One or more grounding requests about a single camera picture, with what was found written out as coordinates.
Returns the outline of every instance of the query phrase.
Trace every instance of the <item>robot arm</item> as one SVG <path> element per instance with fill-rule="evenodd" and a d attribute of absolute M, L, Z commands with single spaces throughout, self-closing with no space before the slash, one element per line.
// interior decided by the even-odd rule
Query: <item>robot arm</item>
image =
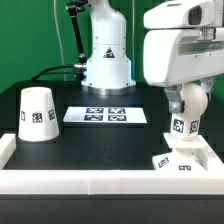
<path fill-rule="evenodd" d="M 92 22 L 92 56 L 86 60 L 87 77 L 82 81 L 85 91 L 101 95 L 120 95 L 132 91 L 131 62 L 126 56 L 126 19 L 110 7 L 108 0 L 75 0 L 68 4 L 77 43 L 81 37 L 76 15 L 88 5 Z M 78 44 L 79 57 L 84 52 Z"/>
<path fill-rule="evenodd" d="M 222 15 L 223 0 L 168 1 L 145 13 L 153 30 L 144 42 L 144 76 L 165 87 L 171 113 L 183 112 L 182 83 L 202 80 L 210 94 L 213 76 L 224 72 Z"/>

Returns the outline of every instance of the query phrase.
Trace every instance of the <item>white border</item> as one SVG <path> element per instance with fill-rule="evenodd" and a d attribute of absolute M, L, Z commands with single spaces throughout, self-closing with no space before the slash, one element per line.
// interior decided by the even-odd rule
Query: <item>white border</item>
<path fill-rule="evenodd" d="M 15 135 L 0 140 L 0 160 L 16 148 Z M 0 195 L 206 194 L 224 195 L 224 168 L 219 171 L 70 171 L 1 170 Z"/>

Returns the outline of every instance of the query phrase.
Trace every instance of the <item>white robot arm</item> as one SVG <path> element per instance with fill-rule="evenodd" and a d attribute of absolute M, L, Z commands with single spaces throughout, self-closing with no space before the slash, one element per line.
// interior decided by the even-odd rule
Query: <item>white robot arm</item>
<path fill-rule="evenodd" d="M 120 95 L 132 91 L 131 61 L 126 56 L 126 20 L 108 0 L 75 0 L 78 9 L 88 6 L 92 22 L 92 56 L 87 60 L 86 91 Z"/>
<path fill-rule="evenodd" d="M 144 42 L 144 76 L 149 85 L 165 87 L 170 112 L 183 111 L 182 83 L 202 80 L 210 93 L 213 76 L 224 72 L 223 0 L 177 0 L 144 15 L 153 29 Z"/>
<path fill-rule="evenodd" d="M 224 73 L 222 17 L 223 0 L 168 1 L 144 16 L 145 27 L 152 29 L 144 42 L 144 76 L 149 85 L 165 87 L 172 113 L 171 133 L 164 136 L 173 153 L 154 157 L 155 169 L 177 159 L 170 166 L 174 170 L 200 170 L 192 151 L 200 149 L 203 158 L 212 151 L 198 130 L 213 76 Z M 201 86 L 189 83 L 195 80 Z"/>

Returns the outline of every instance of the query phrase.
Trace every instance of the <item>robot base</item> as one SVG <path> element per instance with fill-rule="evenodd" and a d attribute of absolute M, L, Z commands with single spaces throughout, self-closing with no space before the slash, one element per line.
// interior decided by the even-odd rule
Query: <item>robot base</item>
<path fill-rule="evenodd" d="M 103 96 L 124 95 L 126 93 L 133 93 L 135 89 L 136 89 L 135 81 L 133 81 L 133 85 L 130 84 L 129 86 L 120 88 L 120 89 L 104 89 L 104 88 L 95 88 L 91 86 L 82 85 L 83 91 L 90 92 L 97 95 L 103 95 Z"/>

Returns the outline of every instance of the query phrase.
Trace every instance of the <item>table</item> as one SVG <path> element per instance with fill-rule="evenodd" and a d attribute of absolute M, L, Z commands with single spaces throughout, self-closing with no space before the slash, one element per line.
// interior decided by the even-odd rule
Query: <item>table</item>
<path fill-rule="evenodd" d="M 52 89 L 60 136 L 45 143 L 17 138 L 5 170 L 152 170 L 152 156 L 169 151 L 163 133 L 171 115 L 162 88 L 137 83 L 134 93 L 97 96 L 79 82 L 23 81 L 0 95 L 0 134 L 18 133 L 21 89 Z M 141 107 L 147 124 L 64 123 L 69 106 Z M 200 134 L 224 159 L 224 106 L 212 99 Z M 4 223 L 222 223 L 224 197 L 212 195 L 1 195 Z"/>

